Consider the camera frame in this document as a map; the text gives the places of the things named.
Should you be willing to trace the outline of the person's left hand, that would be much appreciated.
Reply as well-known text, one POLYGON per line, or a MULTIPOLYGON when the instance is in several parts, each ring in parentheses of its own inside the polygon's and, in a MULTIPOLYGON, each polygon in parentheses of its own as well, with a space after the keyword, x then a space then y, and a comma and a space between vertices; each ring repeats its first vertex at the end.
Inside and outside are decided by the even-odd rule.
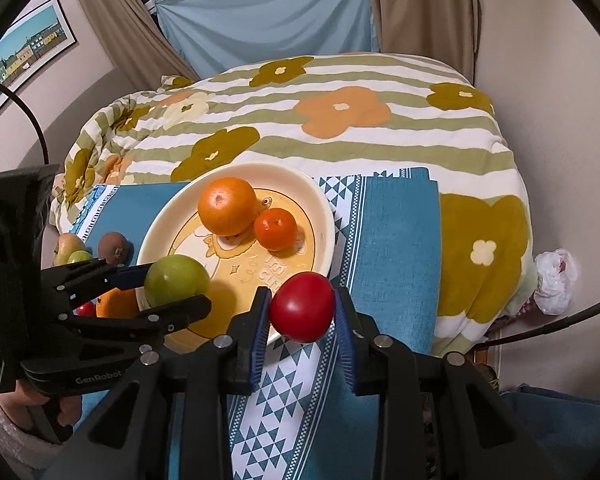
MULTIPOLYGON (((6 416, 22 430, 32 430, 34 421, 30 413, 31 406, 42 406, 50 399, 39 393, 30 382, 23 379, 16 381, 15 390, 0 393, 0 407, 6 416)), ((58 425, 61 427, 75 425, 82 416, 82 396, 66 396, 60 398, 58 425)))

